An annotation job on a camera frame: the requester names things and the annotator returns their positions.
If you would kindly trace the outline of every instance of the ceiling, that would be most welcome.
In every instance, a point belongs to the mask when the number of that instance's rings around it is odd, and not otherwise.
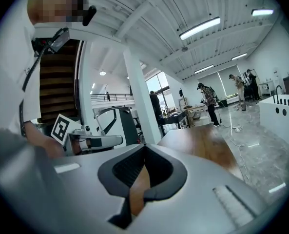
[[[120,49],[92,43],[89,64],[95,83],[94,92],[102,90],[103,85],[114,84],[117,81],[129,84],[124,55]],[[147,67],[143,62],[140,62],[140,65],[142,69]],[[101,71],[105,71],[106,75],[101,76]]]
[[[278,17],[275,0],[89,0],[97,14],[86,27],[134,48],[148,63],[144,73],[155,68],[177,79],[193,77],[209,65],[219,66],[261,43]],[[252,17],[256,8],[274,9],[270,16]],[[221,23],[182,41],[181,33],[209,19]],[[122,53],[113,48],[95,48],[96,70],[127,76]]]

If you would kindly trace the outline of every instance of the balcony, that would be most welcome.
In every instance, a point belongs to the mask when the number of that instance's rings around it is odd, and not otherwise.
[[[90,95],[93,108],[132,105],[134,97],[130,94],[95,94]]]

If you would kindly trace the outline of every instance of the white shirt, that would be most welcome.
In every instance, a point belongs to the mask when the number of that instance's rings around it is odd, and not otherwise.
[[[36,58],[31,44],[35,28],[27,14],[28,0],[16,0],[0,22],[0,128],[20,134],[19,107],[24,98],[24,122],[40,118],[39,71],[34,70],[25,94],[22,87]]]

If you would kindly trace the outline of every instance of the person in beige clothes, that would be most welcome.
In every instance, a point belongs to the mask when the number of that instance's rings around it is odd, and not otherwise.
[[[235,81],[235,86],[238,89],[238,105],[239,106],[241,105],[241,100],[243,101],[245,105],[243,81],[238,76],[234,76],[234,75],[229,75],[229,78]]]

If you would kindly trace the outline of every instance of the hand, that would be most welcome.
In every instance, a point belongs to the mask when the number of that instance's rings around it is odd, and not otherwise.
[[[64,156],[64,150],[60,143],[53,138],[47,138],[43,146],[49,158],[59,158]]]

